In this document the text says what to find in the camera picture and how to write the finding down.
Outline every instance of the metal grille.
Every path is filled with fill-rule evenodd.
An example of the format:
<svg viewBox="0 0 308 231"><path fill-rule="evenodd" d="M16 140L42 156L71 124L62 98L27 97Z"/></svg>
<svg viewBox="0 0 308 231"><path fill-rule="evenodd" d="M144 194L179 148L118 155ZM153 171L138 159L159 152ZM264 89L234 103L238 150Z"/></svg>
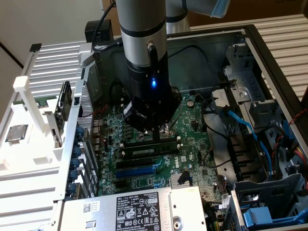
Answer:
<svg viewBox="0 0 308 231"><path fill-rule="evenodd" d="M91 113L93 113L93 107L92 107L92 103L91 103L91 99L89 96L86 83L83 85L83 89L82 89L81 106L83 110L83 113L82 113L83 117L78 118L78 123L82 128L88 129L89 134L91 134L92 123L93 123L93 115L91 115Z"/></svg>

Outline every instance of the motherboard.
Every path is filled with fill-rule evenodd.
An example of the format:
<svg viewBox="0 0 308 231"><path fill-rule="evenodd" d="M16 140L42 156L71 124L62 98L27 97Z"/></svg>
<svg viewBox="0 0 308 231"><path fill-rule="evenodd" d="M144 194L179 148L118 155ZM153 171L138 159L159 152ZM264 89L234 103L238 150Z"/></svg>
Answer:
<svg viewBox="0 0 308 231"><path fill-rule="evenodd" d="M184 186L198 186L207 201L219 201L221 188L214 168L204 165L211 151L202 127L201 106L195 95L183 94L173 119L161 131L161 143L123 121L120 106L95 108L93 144L100 165L98 195L143 189L182 187L178 179L186 172ZM207 160L215 164L213 158Z"/></svg>

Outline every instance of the cardboard box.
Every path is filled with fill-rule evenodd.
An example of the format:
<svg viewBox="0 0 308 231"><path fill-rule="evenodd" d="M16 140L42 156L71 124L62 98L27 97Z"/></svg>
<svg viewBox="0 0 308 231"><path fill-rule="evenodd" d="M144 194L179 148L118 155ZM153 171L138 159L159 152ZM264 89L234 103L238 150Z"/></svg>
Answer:
<svg viewBox="0 0 308 231"><path fill-rule="evenodd" d="M106 9L113 0L103 0ZM223 18L210 18L197 13L188 13L190 26L226 23L259 18L271 18L303 13L307 0L231 0L227 14ZM120 35L120 24L116 8L107 18L112 21L114 35Z"/></svg>

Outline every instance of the barcode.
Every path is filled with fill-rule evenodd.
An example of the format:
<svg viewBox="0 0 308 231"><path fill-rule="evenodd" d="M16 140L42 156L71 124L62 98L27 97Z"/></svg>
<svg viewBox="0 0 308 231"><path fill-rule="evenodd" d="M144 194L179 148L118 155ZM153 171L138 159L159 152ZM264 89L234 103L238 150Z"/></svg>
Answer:
<svg viewBox="0 0 308 231"><path fill-rule="evenodd" d="M87 213L91 211L91 204L85 204L83 205L83 212Z"/></svg>

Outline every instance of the green circuit board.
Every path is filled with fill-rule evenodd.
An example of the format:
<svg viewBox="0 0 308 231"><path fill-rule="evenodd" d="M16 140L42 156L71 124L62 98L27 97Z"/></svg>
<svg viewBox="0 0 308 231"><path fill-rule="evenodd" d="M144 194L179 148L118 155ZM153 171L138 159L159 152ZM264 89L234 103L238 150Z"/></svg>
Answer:
<svg viewBox="0 0 308 231"><path fill-rule="evenodd" d="M112 143L105 149L103 141L97 144L97 158L100 165L98 195L111 195L132 190L148 188L160 188L170 186L172 175L180 174L188 170L192 177L193 186L199 186L200 192L209 201L220 200L218 190L213 190L213 183L217 182L215 169L203 166L202 160L210 150L210 142L207 132L202 132L201 126L201 103L194 103L193 108L187 106L187 101L195 102L195 96L183 94L183 100L174 114L170 124L177 119L168 134L162 134L161 139L180 136L182 147L178 154L167 154L152 157L153 163L158 165L156 173L136 177L124 178L126 187L118 188L114 182L116 178L117 162L125 161L121 156L120 143L146 142L152 138L127 126L122 117L121 108L108 108L102 117L97 116L96 124L99 125L100 136L112 138Z"/></svg>

